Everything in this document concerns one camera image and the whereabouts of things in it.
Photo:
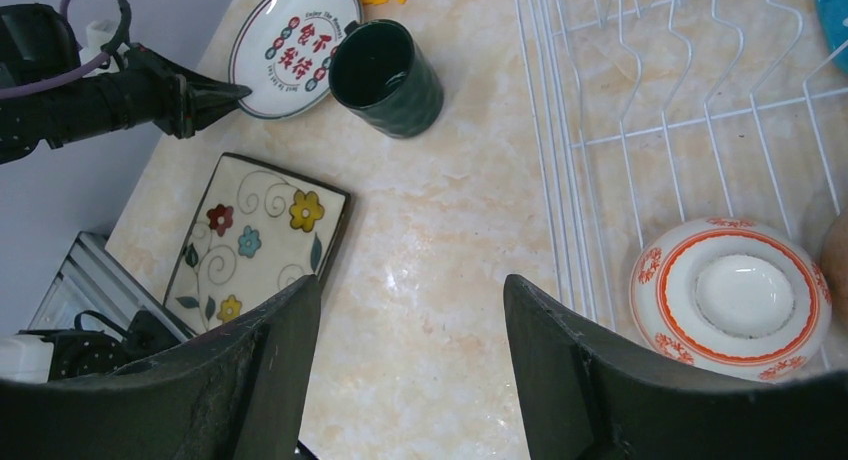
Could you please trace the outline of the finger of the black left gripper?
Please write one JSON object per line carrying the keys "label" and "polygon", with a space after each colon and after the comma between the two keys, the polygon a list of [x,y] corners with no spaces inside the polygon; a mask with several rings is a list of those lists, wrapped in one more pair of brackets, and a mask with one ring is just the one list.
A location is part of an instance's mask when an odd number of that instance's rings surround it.
{"label": "finger of the black left gripper", "polygon": [[248,86],[213,80],[198,74],[178,74],[173,105],[173,135],[190,138],[239,109],[252,94]]}

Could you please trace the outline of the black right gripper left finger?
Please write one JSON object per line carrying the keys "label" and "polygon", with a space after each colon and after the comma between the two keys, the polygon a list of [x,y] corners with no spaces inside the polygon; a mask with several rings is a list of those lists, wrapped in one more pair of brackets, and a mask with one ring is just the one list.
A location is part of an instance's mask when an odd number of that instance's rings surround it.
{"label": "black right gripper left finger", "polygon": [[321,318],[304,276],[246,314],[111,374],[1,384],[5,459],[303,459]]}

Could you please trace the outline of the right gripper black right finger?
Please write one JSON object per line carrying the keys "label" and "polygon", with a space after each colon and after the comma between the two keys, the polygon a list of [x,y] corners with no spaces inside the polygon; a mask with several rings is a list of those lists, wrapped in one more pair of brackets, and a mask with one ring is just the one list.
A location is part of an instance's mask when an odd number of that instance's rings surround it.
{"label": "right gripper black right finger", "polygon": [[745,381],[645,349],[507,276],[505,324],[534,459],[843,459],[847,375]]}

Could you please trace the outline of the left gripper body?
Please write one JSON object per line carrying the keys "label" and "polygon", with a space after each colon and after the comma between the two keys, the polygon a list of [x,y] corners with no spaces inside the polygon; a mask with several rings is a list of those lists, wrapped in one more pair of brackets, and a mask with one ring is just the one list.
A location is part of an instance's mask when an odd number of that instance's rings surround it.
{"label": "left gripper body", "polygon": [[189,70],[140,43],[117,73],[86,77],[39,95],[39,138],[51,146],[152,123],[189,136]]}

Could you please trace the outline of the round white plate red lettering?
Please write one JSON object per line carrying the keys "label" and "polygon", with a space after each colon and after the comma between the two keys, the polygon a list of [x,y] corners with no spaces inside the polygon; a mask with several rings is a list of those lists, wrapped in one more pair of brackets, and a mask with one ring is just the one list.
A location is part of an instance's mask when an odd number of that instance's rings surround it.
{"label": "round white plate red lettering", "polygon": [[229,57],[229,81],[251,90],[241,110],[278,120],[319,103],[329,93],[329,66],[345,28],[363,19],[361,0],[262,0]]}

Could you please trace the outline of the square floral ceramic plate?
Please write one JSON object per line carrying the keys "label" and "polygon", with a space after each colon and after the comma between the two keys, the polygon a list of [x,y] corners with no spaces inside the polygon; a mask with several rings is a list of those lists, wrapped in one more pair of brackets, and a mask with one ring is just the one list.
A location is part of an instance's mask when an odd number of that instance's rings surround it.
{"label": "square floral ceramic plate", "polygon": [[200,335],[303,276],[324,283],[352,204],[352,194],[336,186],[222,154],[183,241],[164,308]]}

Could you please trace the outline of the dark green ceramic mug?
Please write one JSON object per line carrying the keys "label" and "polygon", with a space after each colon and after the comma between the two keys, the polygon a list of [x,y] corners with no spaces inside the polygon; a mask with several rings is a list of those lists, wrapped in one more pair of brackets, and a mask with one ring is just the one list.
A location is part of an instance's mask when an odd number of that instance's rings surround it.
{"label": "dark green ceramic mug", "polygon": [[328,70],[334,98],[388,137],[410,139],[428,130],[445,92],[408,29],[376,19],[353,21],[344,32]]}

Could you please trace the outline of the orange patterned white bowl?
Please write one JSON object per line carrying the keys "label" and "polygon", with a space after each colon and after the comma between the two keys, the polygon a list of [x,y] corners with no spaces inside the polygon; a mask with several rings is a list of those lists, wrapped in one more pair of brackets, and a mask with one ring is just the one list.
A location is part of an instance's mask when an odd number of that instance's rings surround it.
{"label": "orange patterned white bowl", "polygon": [[727,217],[688,221],[648,244],[632,268],[629,303],[659,354],[766,383],[814,357],[833,313],[803,248],[765,224]]}

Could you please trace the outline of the brown speckled ceramic bowl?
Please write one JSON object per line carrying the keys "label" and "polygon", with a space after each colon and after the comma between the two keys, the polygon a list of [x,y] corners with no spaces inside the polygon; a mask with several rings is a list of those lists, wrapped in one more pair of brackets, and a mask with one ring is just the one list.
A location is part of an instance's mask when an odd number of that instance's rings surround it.
{"label": "brown speckled ceramic bowl", "polygon": [[847,324],[847,212],[840,213],[824,238],[820,262],[833,310]]}

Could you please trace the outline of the blue polka dot plate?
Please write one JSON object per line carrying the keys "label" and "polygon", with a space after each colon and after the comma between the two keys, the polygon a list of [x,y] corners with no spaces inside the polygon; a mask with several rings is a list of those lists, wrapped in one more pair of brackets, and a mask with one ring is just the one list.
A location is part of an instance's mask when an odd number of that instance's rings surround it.
{"label": "blue polka dot plate", "polygon": [[847,0],[815,0],[816,11],[830,53],[847,43]]}

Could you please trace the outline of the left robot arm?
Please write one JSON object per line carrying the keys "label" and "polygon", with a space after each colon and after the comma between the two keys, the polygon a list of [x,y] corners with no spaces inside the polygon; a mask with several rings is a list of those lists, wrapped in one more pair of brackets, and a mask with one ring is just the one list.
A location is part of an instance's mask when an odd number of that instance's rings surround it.
{"label": "left robot arm", "polygon": [[25,89],[1,101],[1,161],[152,123],[189,138],[236,110],[247,86],[211,79],[140,43],[130,44],[113,73],[75,78],[40,92],[30,89],[80,67],[68,21],[44,4],[1,10],[1,87]]}

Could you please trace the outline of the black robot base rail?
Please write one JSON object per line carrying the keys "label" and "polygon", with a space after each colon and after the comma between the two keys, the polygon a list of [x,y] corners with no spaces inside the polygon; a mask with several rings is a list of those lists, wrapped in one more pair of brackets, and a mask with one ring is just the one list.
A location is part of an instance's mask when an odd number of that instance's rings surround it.
{"label": "black robot base rail", "polygon": [[105,246],[102,235],[78,234],[28,327],[2,338],[2,379],[109,374],[194,337]]}

